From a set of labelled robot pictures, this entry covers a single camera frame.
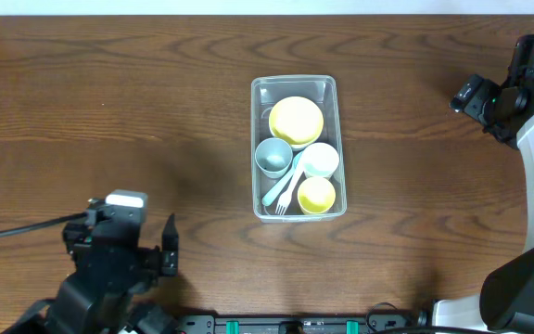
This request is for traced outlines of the white plastic spoon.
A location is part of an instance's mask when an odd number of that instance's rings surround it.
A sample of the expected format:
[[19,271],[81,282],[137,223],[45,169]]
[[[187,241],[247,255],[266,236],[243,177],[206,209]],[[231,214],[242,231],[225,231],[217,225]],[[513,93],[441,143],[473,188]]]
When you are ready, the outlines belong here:
[[275,209],[276,215],[284,215],[286,213],[289,207],[289,204],[291,203],[293,191],[301,175],[303,174],[303,171],[304,171],[304,161],[303,159],[300,159],[286,191],[280,195],[277,201],[277,206]]

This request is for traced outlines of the mint green plastic spoon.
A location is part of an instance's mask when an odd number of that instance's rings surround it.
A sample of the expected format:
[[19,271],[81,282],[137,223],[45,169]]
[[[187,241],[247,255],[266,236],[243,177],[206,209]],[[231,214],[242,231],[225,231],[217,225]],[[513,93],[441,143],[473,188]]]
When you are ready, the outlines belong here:
[[286,184],[291,180],[296,168],[299,164],[302,152],[298,153],[292,160],[292,165],[287,173],[275,183],[275,185],[263,196],[261,204],[265,207],[269,207],[273,204],[275,199],[280,195],[280,193],[285,189]]

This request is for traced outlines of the grey plastic cup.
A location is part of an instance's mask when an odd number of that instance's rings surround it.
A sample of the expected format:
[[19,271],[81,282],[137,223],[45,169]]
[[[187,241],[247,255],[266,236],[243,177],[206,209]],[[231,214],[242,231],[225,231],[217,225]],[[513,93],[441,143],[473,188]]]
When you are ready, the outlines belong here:
[[281,178],[291,165],[293,151],[285,140],[271,137],[258,144],[254,160],[265,176],[272,179]]

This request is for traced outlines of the yellow plastic cup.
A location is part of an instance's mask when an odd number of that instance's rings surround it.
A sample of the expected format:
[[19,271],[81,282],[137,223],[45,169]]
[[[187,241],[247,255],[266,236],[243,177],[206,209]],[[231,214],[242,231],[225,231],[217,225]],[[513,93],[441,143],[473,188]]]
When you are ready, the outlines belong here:
[[335,203],[337,192],[333,184],[324,177],[305,179],[298,189],[298,202],[304,214],[327,213]]

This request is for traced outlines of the white plastic cup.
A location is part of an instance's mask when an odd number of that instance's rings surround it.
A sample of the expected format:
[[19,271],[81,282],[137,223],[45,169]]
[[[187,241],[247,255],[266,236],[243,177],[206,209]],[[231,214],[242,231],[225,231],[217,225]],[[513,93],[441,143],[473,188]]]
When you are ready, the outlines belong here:
[[329,179],[337,170],[340,156],[337,150],[326,143],[313,143],[303,150],[304,174],[307,178]]

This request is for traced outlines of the yellow plastic bowl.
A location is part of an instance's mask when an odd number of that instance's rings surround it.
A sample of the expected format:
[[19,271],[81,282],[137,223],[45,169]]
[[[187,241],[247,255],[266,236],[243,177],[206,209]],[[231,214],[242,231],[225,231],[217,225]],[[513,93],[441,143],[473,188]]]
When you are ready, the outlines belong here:
[[324,115],[306,97],[290,96],[278,101],[270,111],[269,128],[273,136],[290,146],[304,146],[316,140],[324,129]]

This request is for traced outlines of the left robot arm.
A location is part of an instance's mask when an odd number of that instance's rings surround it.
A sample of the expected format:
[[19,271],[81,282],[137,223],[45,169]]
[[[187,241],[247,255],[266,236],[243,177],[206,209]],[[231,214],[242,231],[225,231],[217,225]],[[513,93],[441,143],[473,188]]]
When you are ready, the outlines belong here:
[[175,215],[153,249],[138,246],[141,225],[115,212],[88,213],[67,223],[62,237],[75,272],[55,298],[35,302],[4,333],[176,333],[177,320],[159,305],[132,305],[135,295],[156,287],[161,277],[177,275]]

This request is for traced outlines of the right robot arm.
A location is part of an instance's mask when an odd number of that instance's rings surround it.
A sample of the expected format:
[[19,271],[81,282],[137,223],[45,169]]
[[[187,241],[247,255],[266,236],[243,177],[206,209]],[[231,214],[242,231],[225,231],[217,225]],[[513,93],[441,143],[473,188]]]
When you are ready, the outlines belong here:
[[522,253],[491,272],[478,294],[435,302],[430,329],[436,333],[534,333],[534,34],[517,40],[503,83],[473,74],[450,106],[521,154],[527,232]]

